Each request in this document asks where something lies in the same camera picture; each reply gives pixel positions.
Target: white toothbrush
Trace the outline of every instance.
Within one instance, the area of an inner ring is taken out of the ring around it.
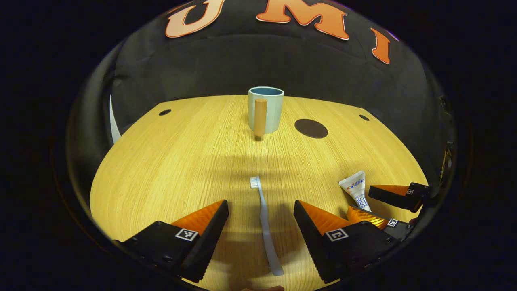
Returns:
[[[280,262],[278,262],[277,252],[275,251],[275,246],[273,245],[273,240],[271,239],[271,232],[269,231],[267,205],[266,200],[264,199],[264,195],[262,194],[260,177],[251,177],[250,185],[252,189],[258,188],[258,192],[260,193],[260,223],[262,224],[262,235],[264,237],[264,246],[266,247],[266,256],[267,260],[269,261],[269,266],[271,267],[273,275],[284,275],[284,270],[280,266]]]

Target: wooden peg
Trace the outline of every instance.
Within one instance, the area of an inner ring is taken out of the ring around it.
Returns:
[[[255,99],[255,135],[263,136],[266,131],[267,99]]]

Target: table surface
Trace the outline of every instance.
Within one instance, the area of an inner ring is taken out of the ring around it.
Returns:
[[[165,109],[171,112],[160,116]],[[230,216],[200,287],[241,290],[282,285],[325,286],[293,216],[303,200],[346,218],[351,197],[338,182],[363,170],[372,184],[427,185],[403,143],[366,110],[315,99],[284,97],[279,129],[256,140],[248,126],[248,96],[227,95],[158,104],[133,124],[102,161],[90,196],[92,215],[111,239],[125,241],[154,221],[173,222],[226,199]],[[328,136],[295,129],[316,120]],[[268,269],[259,220],[260,175],[273,243],[285,275]],[[408,222],[411,213],[367,196],[372,212]]]

